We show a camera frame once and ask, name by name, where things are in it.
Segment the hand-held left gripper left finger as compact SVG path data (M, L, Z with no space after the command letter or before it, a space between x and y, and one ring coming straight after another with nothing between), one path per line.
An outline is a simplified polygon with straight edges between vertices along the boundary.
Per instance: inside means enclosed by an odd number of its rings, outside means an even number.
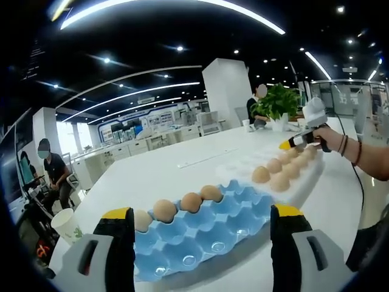
M131 207L105 213L63 256L57 291L134 291L135 230Z

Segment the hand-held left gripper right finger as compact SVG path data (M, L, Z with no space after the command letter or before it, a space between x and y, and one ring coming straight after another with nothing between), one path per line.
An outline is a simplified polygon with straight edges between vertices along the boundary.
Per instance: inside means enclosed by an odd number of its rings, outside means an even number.
M354 277L343 250L294 206L271 206L270 240L274 291L342 291Z

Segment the person's right hand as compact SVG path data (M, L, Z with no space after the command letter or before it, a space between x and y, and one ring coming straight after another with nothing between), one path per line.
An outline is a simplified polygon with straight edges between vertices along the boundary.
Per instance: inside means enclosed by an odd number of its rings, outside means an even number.
M313 131L313 135L315 138L315 148L322 149L321 140L326 141L326 147L335 152L340 152L342 149L344 135L334 131L330 127L321 127Z

